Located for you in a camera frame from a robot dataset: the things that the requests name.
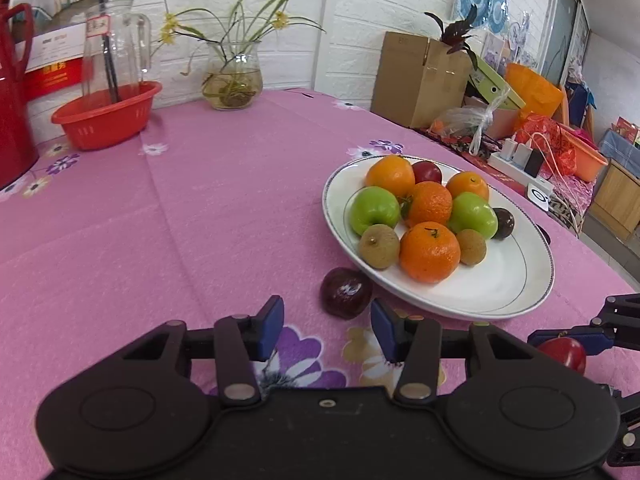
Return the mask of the small white square device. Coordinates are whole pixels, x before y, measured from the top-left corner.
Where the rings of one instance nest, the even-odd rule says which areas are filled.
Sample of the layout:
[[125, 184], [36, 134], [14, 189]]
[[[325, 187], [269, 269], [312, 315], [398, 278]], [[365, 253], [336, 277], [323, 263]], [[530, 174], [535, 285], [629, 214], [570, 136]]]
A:
[[526, 198], [539, 209], [547, 212], [550, 209], [551, 192], [546, 188], [529, 183], [526, 188]]

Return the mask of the middle textured orange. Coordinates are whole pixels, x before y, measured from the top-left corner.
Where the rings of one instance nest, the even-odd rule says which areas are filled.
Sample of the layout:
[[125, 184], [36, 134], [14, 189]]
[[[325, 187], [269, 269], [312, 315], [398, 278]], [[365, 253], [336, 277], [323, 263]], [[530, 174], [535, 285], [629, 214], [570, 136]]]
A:
[[422, 222], [446, 226], [451, 216], [452, 196], [437, 182], [420, 182], [402, 199], [400, 210], [409, 228]]

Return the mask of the red apple on plate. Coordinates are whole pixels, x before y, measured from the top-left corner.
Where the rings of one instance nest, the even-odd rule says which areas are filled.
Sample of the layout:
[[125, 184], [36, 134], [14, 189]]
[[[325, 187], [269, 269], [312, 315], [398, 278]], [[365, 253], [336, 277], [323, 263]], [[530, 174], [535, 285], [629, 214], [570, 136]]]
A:
[[442, 170], [434, 162], [421, 160], [412, 165], [414, 180], [416, 183], [435, 182], [442, 183]]

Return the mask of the wall calendar poster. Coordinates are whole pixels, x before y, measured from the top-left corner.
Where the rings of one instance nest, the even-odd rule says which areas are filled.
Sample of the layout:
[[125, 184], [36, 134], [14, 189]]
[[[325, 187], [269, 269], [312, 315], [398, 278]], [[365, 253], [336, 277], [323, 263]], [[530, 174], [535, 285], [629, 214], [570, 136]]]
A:
[[8, 0], [32, 10], [34, 39], [23, 76], [27, 101], [76, 86], [81, 80], [86, 12], [107, 0]]

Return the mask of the dark purple leaf plant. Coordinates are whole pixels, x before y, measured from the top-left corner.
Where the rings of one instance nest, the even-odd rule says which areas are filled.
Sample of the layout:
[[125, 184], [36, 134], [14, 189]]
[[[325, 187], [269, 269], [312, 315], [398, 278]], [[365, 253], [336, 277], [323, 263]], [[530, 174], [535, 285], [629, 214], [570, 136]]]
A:
[[470, 32], [473, 29], [473, 23], [477, 17], [477, 6], [471, 4], [469, 13], [466, 14], [463, 20], [457, 20], [447, 26], [444, 26], [442, 19], [435, 13], [424, 12], [424, 14], [434, 20], [438, 25], [440, 29], [439, 41], [442, 44], [446, 44], [448, 47], [447, 53], [455, 54], [457, 52], [465, 52], [472, 63], [473, 70], [477, 70], [477, 55], [466, 42], [466, 40], [471, 37]]

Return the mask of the pink floral tablecloth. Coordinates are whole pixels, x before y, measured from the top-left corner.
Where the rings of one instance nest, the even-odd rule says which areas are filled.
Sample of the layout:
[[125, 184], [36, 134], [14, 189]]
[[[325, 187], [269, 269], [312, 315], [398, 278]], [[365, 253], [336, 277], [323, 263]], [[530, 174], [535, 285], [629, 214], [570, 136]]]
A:
[[326, 179], [365, 151], [465, 161], [412, 130], [308, 90], [247, 110], [156, 110], [135, 138], [81, 153], [55, 140], [1, 195], [1, 474], [50, 469], [36, 437], [56, 386], [157, 325], [209, 327], [273, 295], [285, 326], [264, 371], [299, 387], [391, 387], [367, 315], [319, 304], [348, 258], [323, 219]]

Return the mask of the right orange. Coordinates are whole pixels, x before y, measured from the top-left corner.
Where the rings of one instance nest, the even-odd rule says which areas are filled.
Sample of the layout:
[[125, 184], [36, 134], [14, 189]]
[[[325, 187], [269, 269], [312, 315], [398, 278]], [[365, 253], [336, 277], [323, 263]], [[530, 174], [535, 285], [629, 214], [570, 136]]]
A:
[[447, 181], [446, 189], [453, 200], [463, 193], [471, 193], [489, 202], [488, 184], [473, 171], [458, 172]]

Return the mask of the front green apple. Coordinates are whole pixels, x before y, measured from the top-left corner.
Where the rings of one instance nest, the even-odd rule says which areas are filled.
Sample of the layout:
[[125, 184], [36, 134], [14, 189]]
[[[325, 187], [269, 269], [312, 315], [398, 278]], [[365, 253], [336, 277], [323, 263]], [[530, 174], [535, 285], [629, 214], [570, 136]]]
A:
[[463, 192], [452, 201], [448, 229], [458, 234], [463, 230], [480, 233], [490, 240], [498, 231], [498, 218], [487, 200], [471, 192]]

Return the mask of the white round plate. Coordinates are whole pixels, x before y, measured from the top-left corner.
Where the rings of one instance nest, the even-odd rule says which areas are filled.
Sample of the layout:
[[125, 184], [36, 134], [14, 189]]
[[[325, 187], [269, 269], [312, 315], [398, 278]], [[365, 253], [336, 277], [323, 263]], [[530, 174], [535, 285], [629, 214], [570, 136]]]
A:
[[412, 156], [363, 157], [326, 180], [322, 212], [360, 270], [430, 312], [515, 318], [540, 307], [554, 285], [541, 229], [475, 172]]

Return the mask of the green apple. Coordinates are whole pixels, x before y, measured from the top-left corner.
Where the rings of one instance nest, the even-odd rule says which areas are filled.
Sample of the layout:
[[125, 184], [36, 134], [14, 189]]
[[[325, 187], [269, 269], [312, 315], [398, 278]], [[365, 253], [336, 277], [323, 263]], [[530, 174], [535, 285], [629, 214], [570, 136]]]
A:
[[349, 224], [359, 236], [375, 224], [384, 224], [393, 229], [399, 220], [400, 206], [397, 198], [378, 186], [367, 186], [360, 190], [350, 207]]
[[458, 234], [463, 230], [480, 233], [490, 240], [498, 231], [498, 218], [487, 200], [471, 192], [463, 192], [452, 201], [448, 229]]

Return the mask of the dark purple plum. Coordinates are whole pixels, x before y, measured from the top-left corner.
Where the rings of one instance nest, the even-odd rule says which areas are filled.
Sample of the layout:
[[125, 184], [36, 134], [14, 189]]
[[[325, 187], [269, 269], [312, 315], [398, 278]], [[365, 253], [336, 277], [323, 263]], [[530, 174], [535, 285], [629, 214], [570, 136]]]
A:
[[335, 268], [320, 285], [320, 304], [330, 315], [352, 320], [370, 304], [373, 284], [361, 271]]

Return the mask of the small yellow-brown pear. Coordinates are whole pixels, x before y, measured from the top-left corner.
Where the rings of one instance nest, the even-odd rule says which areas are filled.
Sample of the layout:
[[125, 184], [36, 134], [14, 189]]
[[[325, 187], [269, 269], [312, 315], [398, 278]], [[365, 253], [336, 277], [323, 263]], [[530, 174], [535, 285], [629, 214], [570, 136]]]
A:
[[476, 266], [484, 261], [487, 254], [486, 240], [479, 232], [465, 229], [457, 234], [460, 247], [460, 262], [465, 266]]

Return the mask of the glass vase with plant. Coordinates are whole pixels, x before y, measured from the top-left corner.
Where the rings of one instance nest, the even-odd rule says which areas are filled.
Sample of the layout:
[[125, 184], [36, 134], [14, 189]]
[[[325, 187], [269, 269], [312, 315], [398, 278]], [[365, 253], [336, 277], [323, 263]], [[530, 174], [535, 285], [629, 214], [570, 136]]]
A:
[[310, 0], [163, 0], [155, 52], [215, 110], [242, 110], [275, 84], [308, 84], [323, 36]]

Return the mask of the rear green apple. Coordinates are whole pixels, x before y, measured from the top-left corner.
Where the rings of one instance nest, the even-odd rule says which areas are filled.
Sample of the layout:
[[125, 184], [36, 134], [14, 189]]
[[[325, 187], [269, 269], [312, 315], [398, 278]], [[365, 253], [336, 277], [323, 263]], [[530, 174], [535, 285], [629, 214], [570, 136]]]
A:
[[397, 198], [378, 186], [367, 186], [360, 190], [350, 207], [349, 224], [359, 236], [375, 224], [384, 224], [393, 229], [399, 220], [400, 206]]

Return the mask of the red thermos jug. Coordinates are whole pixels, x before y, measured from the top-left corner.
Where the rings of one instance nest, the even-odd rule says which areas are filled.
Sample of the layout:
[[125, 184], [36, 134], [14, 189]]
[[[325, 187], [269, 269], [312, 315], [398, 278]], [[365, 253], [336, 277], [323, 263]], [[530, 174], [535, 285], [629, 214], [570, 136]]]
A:
[[[38, 160], [38, 153], [30, 133], [23, 79], [26, 74], [35, 23], [32, 7], [19, 3], [9, 8], [10, 0], [1, 0], [1, 153], [0, 184], [2, 188], [14, 183]], [[10, 31], [10, 19], [17, 14], [25, 18], [25, 41], [21, 58], [17, 58]]]

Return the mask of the rear orange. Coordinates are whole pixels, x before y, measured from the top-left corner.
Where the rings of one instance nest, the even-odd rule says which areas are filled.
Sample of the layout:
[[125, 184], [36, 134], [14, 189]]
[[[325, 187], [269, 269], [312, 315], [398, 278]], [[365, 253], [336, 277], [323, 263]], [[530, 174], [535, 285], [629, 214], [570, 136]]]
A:
[[384, 188], [396, 198], [403, 198], [416, 185], [416, 177], [407, 159], [399, 155], [387, 155], [368, 170], [364, 183]]

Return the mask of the front left orange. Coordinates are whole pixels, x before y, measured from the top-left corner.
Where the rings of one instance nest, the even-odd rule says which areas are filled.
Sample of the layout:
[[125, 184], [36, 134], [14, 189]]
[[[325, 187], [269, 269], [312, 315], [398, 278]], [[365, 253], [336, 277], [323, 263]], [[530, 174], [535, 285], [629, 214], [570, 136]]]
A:
[[457, 237], [442, 224], [418, 223], [400, 239], [400, 267], [420, 283], [435, 285], [446, 280], [459, 263]]

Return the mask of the clear plastic bag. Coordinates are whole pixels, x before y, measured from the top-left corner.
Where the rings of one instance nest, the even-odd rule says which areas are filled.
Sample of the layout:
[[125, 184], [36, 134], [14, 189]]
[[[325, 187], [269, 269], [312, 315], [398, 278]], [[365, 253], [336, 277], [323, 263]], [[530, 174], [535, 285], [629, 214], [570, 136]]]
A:
[[464, 106], [445, 110], [431, 123], [427, 132], [442, 143], [466, 144], [466, 151], [472, 156], [480, 154], [483, 136], [494, 121], [494, 113], [506, 100], [511, 91], [507, 84], [498, 96], [487, 106]]

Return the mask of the clear glass pitcher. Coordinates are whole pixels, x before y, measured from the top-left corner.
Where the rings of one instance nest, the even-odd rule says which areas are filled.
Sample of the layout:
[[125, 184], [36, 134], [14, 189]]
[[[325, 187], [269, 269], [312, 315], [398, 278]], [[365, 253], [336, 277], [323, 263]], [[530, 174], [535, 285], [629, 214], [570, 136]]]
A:
[[151, 22], [134, 0], [102, 2], [86, 13], [82, 96], [94, 110], [140, 93], [151, 68]]

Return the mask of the red plastic basket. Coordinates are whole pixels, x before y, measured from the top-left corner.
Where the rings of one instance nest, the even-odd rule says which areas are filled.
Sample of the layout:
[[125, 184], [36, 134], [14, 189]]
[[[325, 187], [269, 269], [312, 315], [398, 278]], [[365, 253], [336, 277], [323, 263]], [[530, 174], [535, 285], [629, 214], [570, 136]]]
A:
[[51, 122], [62, 127], [75, 148], [81, 151], [102, 150], [127, 141], [148, 124], [154, 96], [163, 86], [158, 81], [142, 81], [138, 93], [120, 88], [119, 102], [97, 107], [107, 91], [81, 96], [58, 108]]

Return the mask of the brown kiwi on plate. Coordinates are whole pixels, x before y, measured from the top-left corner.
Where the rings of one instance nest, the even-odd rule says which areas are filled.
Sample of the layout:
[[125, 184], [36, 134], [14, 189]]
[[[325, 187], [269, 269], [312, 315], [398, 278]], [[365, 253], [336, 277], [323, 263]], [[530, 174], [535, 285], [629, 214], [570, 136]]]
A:
[[399, 259], [399, 237], [386, 224], [369, 226], [360, 237], [358, 254], [372, 268], [385, 270]]

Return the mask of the red apple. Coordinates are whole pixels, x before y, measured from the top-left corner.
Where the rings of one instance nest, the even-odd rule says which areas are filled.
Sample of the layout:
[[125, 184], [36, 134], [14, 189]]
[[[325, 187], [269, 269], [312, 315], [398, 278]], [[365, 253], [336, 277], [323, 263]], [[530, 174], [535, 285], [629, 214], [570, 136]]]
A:
[[556, 337], [543, 342], [538, 350], [565, 367], [583, 375], [587, 365], [587, 353], [582, 344], [570, 337]]
[[414, 180], [416, 183], [435, 182], [442, 183], [442, 170], [434, 162], [421, 160], [412, 165]]

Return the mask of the white power strip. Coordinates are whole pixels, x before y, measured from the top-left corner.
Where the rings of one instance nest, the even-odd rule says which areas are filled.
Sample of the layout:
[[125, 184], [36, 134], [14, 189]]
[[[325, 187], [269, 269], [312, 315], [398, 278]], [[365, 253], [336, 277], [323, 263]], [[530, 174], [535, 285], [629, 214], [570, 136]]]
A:
[[531, 184], [550, 195], [554, 186], [539, 175], [540, 169], [525, 169], [532, 154], [533, 150], [526, 144], [507, 138], [503, 140], [501, 150], [489, 156], [488, 165], [526, 188]]

